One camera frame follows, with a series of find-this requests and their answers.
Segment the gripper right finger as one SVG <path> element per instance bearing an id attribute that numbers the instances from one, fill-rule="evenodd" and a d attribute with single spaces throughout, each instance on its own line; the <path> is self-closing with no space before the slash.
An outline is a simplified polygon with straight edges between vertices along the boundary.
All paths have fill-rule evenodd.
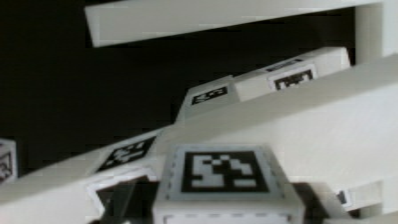
<path id="1" fill-rule="evenodd" d="M 330 224 L 332 221 L 351 220 L 337 194 L 324 183 L 294 182 L 292 189 L 301 210 L 298 216 L 291 218 L 291 224 Z"/>

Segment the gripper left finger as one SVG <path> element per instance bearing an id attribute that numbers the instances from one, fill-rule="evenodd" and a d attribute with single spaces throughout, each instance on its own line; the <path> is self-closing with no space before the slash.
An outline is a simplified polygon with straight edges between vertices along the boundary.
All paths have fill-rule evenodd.
<path id="1" fill-rule="evenodd" d="M 145 176 L 118 182 L 99 191 L 104 202 L 101 217 L 88 224 L 152 224 L 152 202 L 157 182 Z"/>

